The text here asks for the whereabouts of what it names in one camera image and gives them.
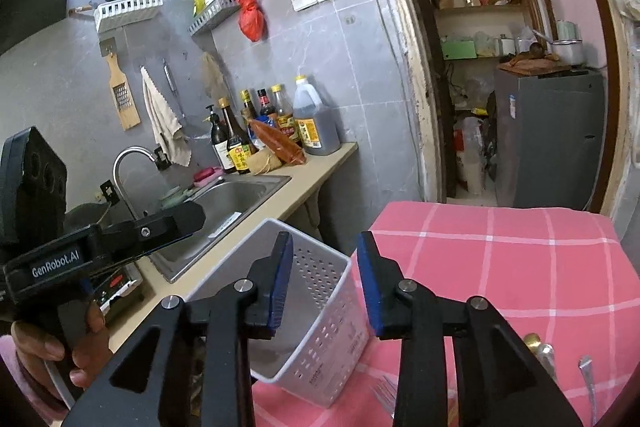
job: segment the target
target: stainless steel sink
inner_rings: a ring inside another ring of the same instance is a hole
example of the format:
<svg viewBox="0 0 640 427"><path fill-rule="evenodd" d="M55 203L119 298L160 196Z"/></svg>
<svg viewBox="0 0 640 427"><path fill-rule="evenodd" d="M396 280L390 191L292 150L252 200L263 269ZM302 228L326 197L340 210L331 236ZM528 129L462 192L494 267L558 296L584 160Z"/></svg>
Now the stainless steel sink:
<svg viewBox="0 0 640 427"><path fill-rule="evenodd" d="M213 245L290 180L290 176L229 176L196 192L190 199L206 216L201 230L149 256L169 282L174 282Z"/></svg>

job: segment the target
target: beige countertop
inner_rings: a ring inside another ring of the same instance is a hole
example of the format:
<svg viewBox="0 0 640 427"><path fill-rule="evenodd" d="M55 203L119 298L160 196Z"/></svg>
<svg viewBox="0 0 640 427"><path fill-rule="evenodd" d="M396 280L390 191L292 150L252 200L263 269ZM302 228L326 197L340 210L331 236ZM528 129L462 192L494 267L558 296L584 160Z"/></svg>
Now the beige countertop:
<svg viewBox="0 0 640 427"><path fill-rule="evenodd" d="M263 219L273 217L284 220L289 217L357 148L358 144L356 143L345 143L340 150L329 156L307 155L305 165L286 166L271 172L271 174L278 176L291 176L291 179L209 252L204 254L173 284L168 283L148 259L138 261L138 268L145 279L143 289L145 299L123 312L110 325L111 349L114 351L118 349L162 298L167 295L182 297L188 295L202 278L222 260L226 253L244 239Z"/></svg>

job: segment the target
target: tiled wall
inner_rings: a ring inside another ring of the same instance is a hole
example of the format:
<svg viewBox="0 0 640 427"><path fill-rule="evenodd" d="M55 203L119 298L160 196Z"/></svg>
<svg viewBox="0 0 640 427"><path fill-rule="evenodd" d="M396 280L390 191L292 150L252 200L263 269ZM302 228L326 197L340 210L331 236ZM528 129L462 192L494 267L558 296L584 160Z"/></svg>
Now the tiled wall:
<svg viewBox="0 0 640 427"><path fill-rule="evenodd" d="M234 95L244 88L281 83L289 98L304 73L334 108L342 140L356 140L358 153L321 192L326 240L352 251L388 201L418 200L417 161L409 134L401 75L374 0L332 0L294 12L290 0L258 0L268 36L253 44L236 17L213 30L231 73ZM386 0L380 0L392 42L397 33ZM400 67L404 63L396 49Z"/></svg>
<svg viewBox="0 0 640 427"><path fill-rule="evenodd" d="M68 5L88 1L68 0ZM68 208L93 200L100 183L111 178L113 161L121 150L131 145L156 147L142 96L140 64L147 66L177 111L162 72L162 57L166 58L187 114L199 121L207 114L210 100L200 80L202 51L186 31L192 11L193 0L164 0L155 19L116 33L118 61L142 120L126 132L111 100L109 69L100 56L90 13L62 20L0 57L0 139L30 125L38 127L67 165ZM198 163L208 166L214 158L210 146L202 142L189 169L174 166L160 174L145 157L132 155L122 163L121 172L136 209L151 212L159 196L177 183L189 182Z"/></svg>

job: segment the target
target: saucepan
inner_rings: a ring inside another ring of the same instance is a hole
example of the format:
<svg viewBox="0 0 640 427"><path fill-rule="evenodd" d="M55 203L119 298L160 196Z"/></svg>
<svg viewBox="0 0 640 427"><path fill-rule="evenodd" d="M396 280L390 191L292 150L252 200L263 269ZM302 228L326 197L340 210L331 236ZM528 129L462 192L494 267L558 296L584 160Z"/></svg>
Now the saucepan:
<svg viewBox="0 0 640 427"><path fill-rule="evenodd" d="M555 41L545 34L540 33L539 31L533 30L533 32L539 36L540 38L545 39L549 44L551 44L551 52L555 53L560 60L562 60L565 64L569 64L571 66L580 66L585 63L584 58L584 48L582 47L582 40L580 39L571 39L566 41Z"/></svg>

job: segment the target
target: floor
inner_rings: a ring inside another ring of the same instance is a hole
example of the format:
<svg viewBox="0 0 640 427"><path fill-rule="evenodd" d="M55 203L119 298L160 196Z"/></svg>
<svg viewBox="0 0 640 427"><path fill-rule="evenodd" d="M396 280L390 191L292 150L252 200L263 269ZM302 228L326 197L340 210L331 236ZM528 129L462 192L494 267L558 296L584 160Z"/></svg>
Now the floor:
<svg viewBox="0 0 640 427"><path fill-rule="evenodd" d="M495 198L495 183L487 176L482 194L469 194L462 186L458 185L456 197L447 198L447 203L469 204L471 206L498 206Z"/></svg>

